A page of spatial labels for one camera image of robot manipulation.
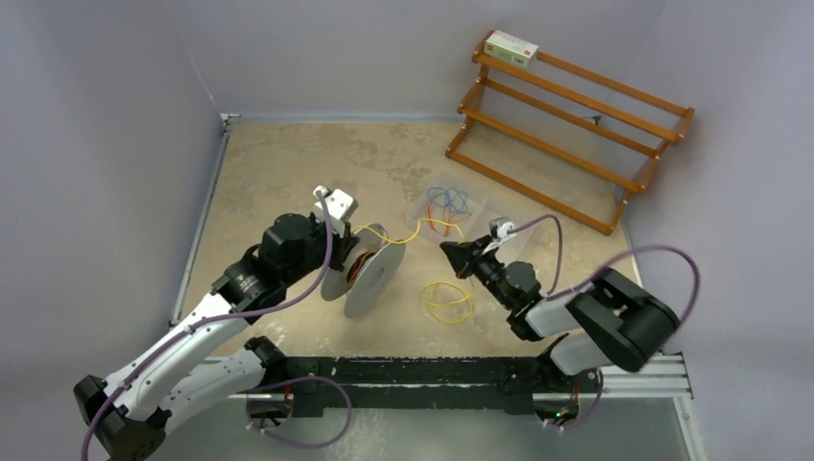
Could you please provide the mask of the white perforated cable spool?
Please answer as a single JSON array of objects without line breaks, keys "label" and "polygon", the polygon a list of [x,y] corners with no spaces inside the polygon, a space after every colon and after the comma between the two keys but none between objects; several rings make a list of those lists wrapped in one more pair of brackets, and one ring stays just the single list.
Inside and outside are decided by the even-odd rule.
[{"label": "white perforated cable spool", "polygon": [[363,226],[354,233],[359,243],[350,252],[343,271],[329,269],[321,284],[327,302],[344,299],[344,315],[357,319],[368,314],[394,278],[405,254],[405,246],[386,241],[379,223]]}]

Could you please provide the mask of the clear plastic divided tray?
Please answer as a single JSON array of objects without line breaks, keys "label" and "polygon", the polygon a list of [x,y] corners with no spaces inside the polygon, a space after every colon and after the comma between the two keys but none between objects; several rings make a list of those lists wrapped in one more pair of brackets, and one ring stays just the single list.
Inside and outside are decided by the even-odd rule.
[{"label": "clear plastic divided tray", "polygon": [[407,208],[405,225],[410,230],[420,228],[420,237],[438,245],[457,241],[461,234],[468,240],[482,237],[490,232],[490,221],[501,216],[517,225],[536,217],[476,182],[442,171],[418,189]]}]

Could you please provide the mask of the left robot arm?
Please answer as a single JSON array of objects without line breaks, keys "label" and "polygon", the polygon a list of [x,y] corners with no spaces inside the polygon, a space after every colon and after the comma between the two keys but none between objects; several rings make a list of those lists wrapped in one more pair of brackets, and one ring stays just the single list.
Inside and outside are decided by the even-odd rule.
[{"label": "left robot arm", "polygon": [[272,393],[330,378],[292,365],[265,336],[217,363],[211,352],[261,317],[304,301],[357,243],[348,212],[317,205],[304,216],[277,217],[212,284],[197,306],[155,344],[106,377],[88,375],[73,389],[86,425],[80,457],[97,441],[111,460],[144,460],[192,417],[244,391]]}]

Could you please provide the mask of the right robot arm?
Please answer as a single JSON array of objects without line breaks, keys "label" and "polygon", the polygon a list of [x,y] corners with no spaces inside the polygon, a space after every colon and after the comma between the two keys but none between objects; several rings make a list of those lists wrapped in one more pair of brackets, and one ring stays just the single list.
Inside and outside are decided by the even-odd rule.
[{"label": "right robot arm", "polygon": [[490,242],[443,242],[440,249],[456,277],[476,278],[508,311],[519,339],[556,339],[539,364],[540,381],[550,390],[561,391],[588,369],[640,371],[681,324],[671,307],[611,267],[560,295],[545,295],[532,264],[499,261]]}]

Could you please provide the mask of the wooden shelf rack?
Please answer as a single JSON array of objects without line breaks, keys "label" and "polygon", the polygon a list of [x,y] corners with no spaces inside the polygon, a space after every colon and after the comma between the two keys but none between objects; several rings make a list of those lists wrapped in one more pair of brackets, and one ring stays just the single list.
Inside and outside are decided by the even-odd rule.
[{"label": "wooden shelf rack", "polygon": [[[540,51],[537,46],[530,43],[525,42],[520,47],[519,58],[523,61],[528,63],[532,61],[543,62],[561,71],[575,75],[617,93],[621,93],[634,100],[637,100],[640,103],[644,103],[656,109],[661,109],[678,117],[678,123],[675,128],[668,129],[666,127],[662,127],[628,111],[616,108],[608,103],[604,103],[593,97],[587,96],[575,89],[570,89],[566,86],[537,76],[530,70],[520,66],[517,58],[515,57],[507,59],[499,58],[498,46],[494,42],[497,37],[501,37],[501,39],[507,42],[518,41],[518,38],[515,36],[507,35],[501,31],[490,30],[483,36],[483,38],[481,38],[479,43],[474,48],[471,54],[471,61],[479,66],[478,75],[458,104],[457,112],[464,116],[464,122],[462,123],[459,131],[447,145],[444,151],[445,156],[495,182],[509,187],[514,192],[518,192],[521,195],[540,204],[549,206],[557,212],[564,214],[565,216],[589,227],[594,231],[604,235],[613,234],[617,225],[620,223],[631,198],[642,194],[649,187],[660,160],[667,149],[671,146],[680,145],[687,137],[693,122],[695,109],[692,107],[685,108],[679,106],[653,94],[598,74],[580,65],[569,61],[564,61],[560,58]],[[554,105],[546,103],[526,92],[501,84],[490,75],[492,70],[511,76],[525,84],[547,91],[586,109],[592,109],[600,115],[605,115],[611,119],[620,121],[629,127],[654,136],[659,140],[659,145],[656,147],[647,146],[644,143],[634,140],[619,132],[604,128],[596,121],[590,121],[586,117],[578,116],[565,109],[559,109]],[[643,165],[634,177],[628,179],[613,173],[611,170],[602,167],[595,162],[580,158],[577,155],[572,154],[546,140],[543,140],[530,133],[526,133],[521,129],[515,128],[493,116],[487,115],[481,110],[481,107],[488,89],[512,98],[533,109],[540,110],[565,123],[569,123],[589,133],[595,134],[621,147],[642,154],[645,156]],[[565,163],[580,168],[602,180],[610,182],[615,186],[621,187],[621,198],[617,202],[614,214],[610,220],[608,222],[599,221],[587,214],[582,213],[572,206],[558,201],[529,185],[500,173],[488,165],[459,152],[459,146],[466,139],[467,135],[472,131],[472,129],[478,124],[485,125],[515,140],[539,149]]]}]

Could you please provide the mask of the white green box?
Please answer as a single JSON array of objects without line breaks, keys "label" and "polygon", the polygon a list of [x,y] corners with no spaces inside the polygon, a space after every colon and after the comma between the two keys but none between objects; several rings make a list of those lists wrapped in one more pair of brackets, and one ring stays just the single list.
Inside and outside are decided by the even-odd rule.
[{"label": "white green box", "polygon": [[528,70],[539,47],[527,40],[495,30],[485,40],[484,53],[513,66]]}]

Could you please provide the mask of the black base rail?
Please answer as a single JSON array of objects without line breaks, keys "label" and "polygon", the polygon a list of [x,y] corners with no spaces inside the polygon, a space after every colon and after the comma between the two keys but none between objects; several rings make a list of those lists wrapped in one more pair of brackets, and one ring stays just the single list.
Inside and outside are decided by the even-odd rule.
[{"label": "black base rail", "polygon": [[328,408],[500,410],[553,418],[576,415],[599,388],[597,370],[565,376],[533,356],[290,356],[256,393],[281,396],[296,417]]}]

